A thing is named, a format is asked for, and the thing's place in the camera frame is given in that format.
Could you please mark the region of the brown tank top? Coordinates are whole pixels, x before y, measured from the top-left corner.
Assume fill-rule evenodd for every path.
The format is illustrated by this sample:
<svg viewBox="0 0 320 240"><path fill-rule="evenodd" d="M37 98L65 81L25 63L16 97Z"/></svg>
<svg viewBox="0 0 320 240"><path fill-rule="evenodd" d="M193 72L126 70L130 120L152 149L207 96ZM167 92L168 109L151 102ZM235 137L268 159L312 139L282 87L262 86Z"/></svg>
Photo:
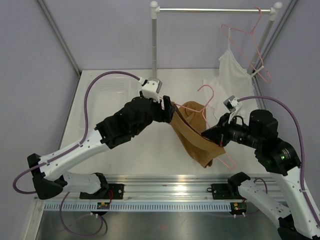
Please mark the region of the brown tank top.
<svg viewBox="0 0 320 240"><path fill-rule="evenodd" d="M203 105L188 101L180 106L173 114L171 127L180 139L188 155L203 168L210 167L214 158L224 155L224 148L202 137L207 129L205 113L200 110Z"/></svg>

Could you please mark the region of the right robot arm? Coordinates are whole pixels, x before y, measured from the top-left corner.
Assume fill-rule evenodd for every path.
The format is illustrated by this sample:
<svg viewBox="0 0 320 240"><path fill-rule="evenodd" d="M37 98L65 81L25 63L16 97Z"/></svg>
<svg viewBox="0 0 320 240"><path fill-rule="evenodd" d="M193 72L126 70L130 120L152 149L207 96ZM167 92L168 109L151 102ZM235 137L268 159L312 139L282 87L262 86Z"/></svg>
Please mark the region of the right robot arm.
<svg viewBox="0 0 320 240"><path fill-rule="evenodd" d="M278 121L271 112L262 109L250 113L248 124L238 124L238 119L239 116L230 118L225 113L201 135L220 147L233 141L253 148L258 162L276 181L286 205L275 201L244 172L228 178L228 195L253 203L272 221L281 239L318 240L320 225L316 217L320 211L301 187L302 162L294 147L278 137Z"/></svg>

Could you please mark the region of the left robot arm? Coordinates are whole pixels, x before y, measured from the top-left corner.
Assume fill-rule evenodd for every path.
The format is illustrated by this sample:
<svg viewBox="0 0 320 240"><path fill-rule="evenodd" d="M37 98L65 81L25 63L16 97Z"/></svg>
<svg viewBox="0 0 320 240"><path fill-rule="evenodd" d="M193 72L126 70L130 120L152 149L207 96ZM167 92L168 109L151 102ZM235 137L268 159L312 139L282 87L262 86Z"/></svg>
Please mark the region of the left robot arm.
<svg viewBox="0 0 320 240"><path fill-rule="evenodd" d="M108 198L110 186L104 174L79 174L69 170L129 142L152 122L170 123L175 111L169 96L164 96L160 102L138 96L98 123L83 140L47 155L31 154L27 161L38 198L48 200L68 192L79 193L81 199Z"/></svg>

